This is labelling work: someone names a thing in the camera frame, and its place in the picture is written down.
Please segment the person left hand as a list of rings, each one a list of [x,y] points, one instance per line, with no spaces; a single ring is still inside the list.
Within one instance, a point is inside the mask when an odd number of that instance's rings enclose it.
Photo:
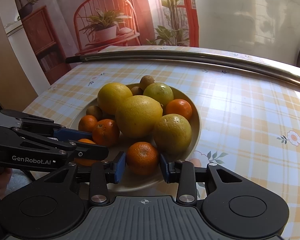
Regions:
[[[7,189],[7,185],[10,182],[12,175],[12,169],[6,168],[0,174],[0,198],[3,198]]]

